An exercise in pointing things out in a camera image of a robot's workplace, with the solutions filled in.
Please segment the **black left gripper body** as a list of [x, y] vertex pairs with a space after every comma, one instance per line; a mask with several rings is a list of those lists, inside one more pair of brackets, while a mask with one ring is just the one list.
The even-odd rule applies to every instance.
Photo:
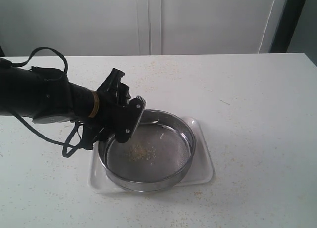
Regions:
[[102, 84], [97, 89], [100, 107], [95, 119], [96, 139], [108, 139], [112, 134], [117, 139], [129, 139], [131, 129], [121, 125], [125, 116], [125, 107], [131, 99], [126, 84]]

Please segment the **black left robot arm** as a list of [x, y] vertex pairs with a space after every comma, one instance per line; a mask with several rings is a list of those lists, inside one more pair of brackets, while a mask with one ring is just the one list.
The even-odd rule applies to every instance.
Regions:
[[34, 123], [76, 122], [101, 129], [111, 124], [111, 113], [127, 106], [129, 87], [124, 73], [113, 69], [97, 90], [71, 83], [59, 69], [21, 69], [0, 60], [0, 114], [28, 117]]

